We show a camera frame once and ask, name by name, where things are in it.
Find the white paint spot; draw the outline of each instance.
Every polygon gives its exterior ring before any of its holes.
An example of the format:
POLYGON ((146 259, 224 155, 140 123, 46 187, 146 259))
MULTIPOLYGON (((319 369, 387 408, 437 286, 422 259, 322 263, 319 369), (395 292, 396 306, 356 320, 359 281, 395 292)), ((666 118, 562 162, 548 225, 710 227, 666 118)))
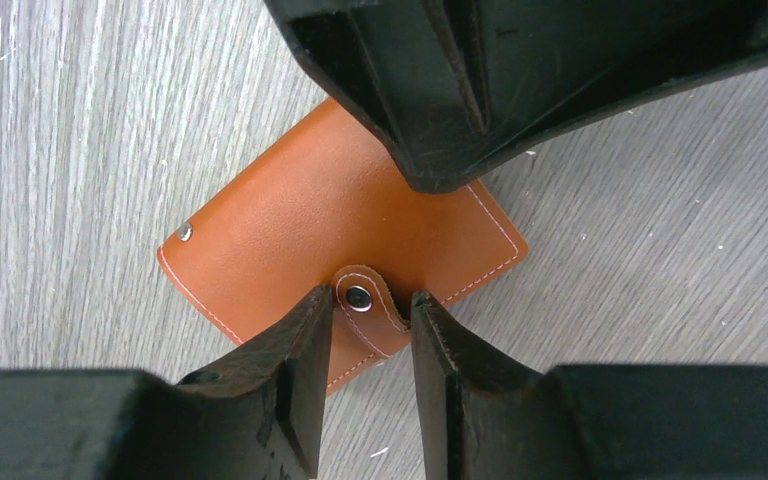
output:
POLYGON ((384 447, 384 448, 382 448, 381 450, 379 450, 379 451, 377 451, 377 452, 373 453, 372 455, 370 455, 370 456, 369 456, 369 458, 375 458, 375 457, 377 457, 378 455, 384 455, 384 454, 385 454, 385 453, 387 453, 389 450, 390 450, 390 447, 384 447))

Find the wood grain surface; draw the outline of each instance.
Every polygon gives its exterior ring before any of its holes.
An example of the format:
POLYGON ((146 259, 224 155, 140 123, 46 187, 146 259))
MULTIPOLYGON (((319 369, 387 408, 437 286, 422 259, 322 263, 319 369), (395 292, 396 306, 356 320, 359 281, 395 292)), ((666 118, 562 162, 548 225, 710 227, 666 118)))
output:
MULTIPOLYGON (((2 0, 1 18, 0 368, 177 380, 228 351, 155 248, 322 91, 256 1, 2 0)), ((768 363, 768 69, 485 180, 531 256, 454 313, 514 358, 768 363)), ((320 478, 423 478, 412 381, 403 352, 328 400, 320 478)))

